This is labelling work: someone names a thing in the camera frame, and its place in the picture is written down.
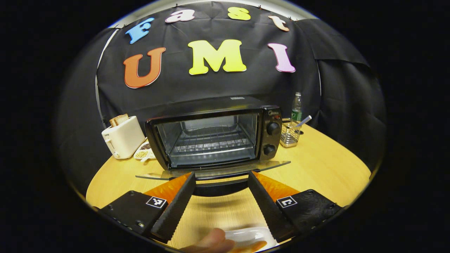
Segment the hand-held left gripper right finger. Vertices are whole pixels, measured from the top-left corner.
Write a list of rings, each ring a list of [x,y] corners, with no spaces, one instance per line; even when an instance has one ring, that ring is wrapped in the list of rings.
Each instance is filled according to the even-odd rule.
[[[302,237],[343,212],[343,207],[319,192],[299,192],[257,172],[249,172],[248,186],[277,242]]]

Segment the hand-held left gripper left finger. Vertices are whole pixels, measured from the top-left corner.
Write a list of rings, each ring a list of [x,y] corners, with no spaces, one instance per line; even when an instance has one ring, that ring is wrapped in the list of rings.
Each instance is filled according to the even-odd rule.
[[[100,209],[100,215],[161,243],[172,239],[196,187],[187,173],[145,193],[130,190]]]

